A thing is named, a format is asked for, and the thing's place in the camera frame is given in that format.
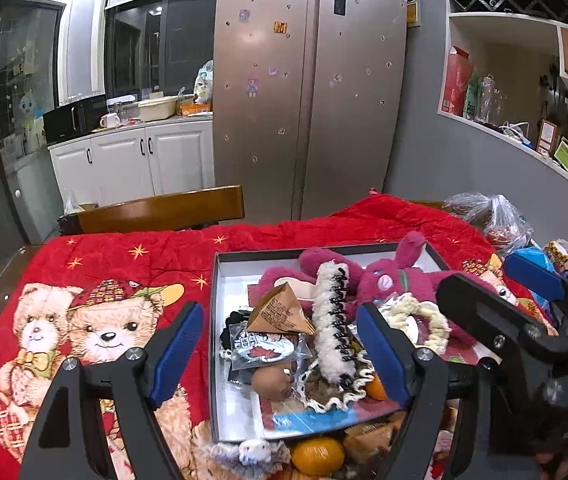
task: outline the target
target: white cabinet door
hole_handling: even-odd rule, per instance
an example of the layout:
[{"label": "white cabinet door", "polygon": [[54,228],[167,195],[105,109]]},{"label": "white cabinet door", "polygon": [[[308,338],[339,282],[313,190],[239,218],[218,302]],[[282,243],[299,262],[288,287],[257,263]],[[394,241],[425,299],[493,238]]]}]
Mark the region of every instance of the white cabinet door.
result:
[{"label": "white cabinet door", "polygon": [[55,177],[62,200],[70,191],[80,204],[97,203],[100,191],[96,185],[95,164],[92,159],[91,139],[76,140],[50,150]]},{"label": "white cabinet door", "polygon": [[144,128],[93,137],[91,143],[101,206],[153,196]]},{"label": "white cabinet door", "polygon": [[215,186],[212,124],[192,121],[146,128],[156,195]]}]

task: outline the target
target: blue gripper pad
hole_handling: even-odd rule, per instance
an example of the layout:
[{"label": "blue gripper pad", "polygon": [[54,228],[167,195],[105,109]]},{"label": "blue gripper pad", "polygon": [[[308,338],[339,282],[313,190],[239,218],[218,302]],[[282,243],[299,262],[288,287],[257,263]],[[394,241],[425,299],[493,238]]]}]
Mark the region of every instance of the blue gripper pad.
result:
[{"label": "blue gripper pad", "polygon": [[155,332],[146,344],[149,354],[146,380],[150,390],[147,398],[155,409],[173,397],[203,327],[204,310],[191,301],[182,307],[170,326]]},{"label": "blue gripper pad", "polygon": [[403,332],[389,327],[372,303],[358,308],[356,324],[358,337],[373,361],[384,391],[402,408],[408,407],[415,380],[412,343]]},{"label": "blue gripper pad", "polygon": [[564,299],[564,285],[560,276],[513,253],[504,260],[504,273],[548,301]]}]

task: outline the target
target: red blanket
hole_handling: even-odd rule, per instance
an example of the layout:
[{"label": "red blanket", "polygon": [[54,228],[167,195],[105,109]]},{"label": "red blanket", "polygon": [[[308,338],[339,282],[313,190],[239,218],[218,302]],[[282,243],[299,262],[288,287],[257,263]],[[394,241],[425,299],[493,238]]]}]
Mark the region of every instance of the red blanket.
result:
[{"label": "red blanket", "polygon": [[[99,362],[124,347],[143,346],[187,300],[207,311],[216,252],[394,242],[410,230],[421,231],[451,269],[472,258],[487,262],[493,254],[465,222],[381,194],[309,221],[52,240],[0,316],[0,480],[16,479],[32,421],[62,359],[72,354]],[[520,285],[507,285],[517,297],[529,297]],[[227,478],[197,453],[210,439],[206,380],[203,336],[181,387],[157,418],[185,474]],[[118,475],[132,478],[112,404],[104,401],[102,411]]]}]

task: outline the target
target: window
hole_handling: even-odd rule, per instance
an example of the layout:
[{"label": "window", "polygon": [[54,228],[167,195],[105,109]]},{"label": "window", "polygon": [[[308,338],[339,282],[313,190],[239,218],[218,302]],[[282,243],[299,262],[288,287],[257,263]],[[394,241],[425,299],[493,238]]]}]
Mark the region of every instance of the window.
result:
[{"label": "window", "polygon": [[107,12],[108,97],[192,93],[213,59],[216,0],[138,0]]}]

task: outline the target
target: teddy bear print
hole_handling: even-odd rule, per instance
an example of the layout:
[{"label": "teddy bear print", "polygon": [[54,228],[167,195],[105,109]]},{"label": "teddy bear print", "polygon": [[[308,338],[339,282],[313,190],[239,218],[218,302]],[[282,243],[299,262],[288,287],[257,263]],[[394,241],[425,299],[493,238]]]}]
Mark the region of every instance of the teddy bear print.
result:
[{"label": "teddy bear print", "polygon": [[64,360],[66,310],[82,291],[75,286],[28,283],[18,299],[13,333],[20,350],[0,368],[0,444],[22,461],[32,423]]},{"label": "teddy bear print", "polygon": [[[109,362],[127,349],[144,347],[157,327],[164,307],[184,293],[182,285],[145,287],[136,282],[105,280],[78,295],[68,309],[71,354],[85,364]],[[107,443],[114,464],[126,450],[112,402],[102,403]],[[194,466],[190,446],[190,411],[186,391],[178,386],[171,399],[155,411],[162,433],[185,478]],[[121,471],[122,476],[130,473]]]}]

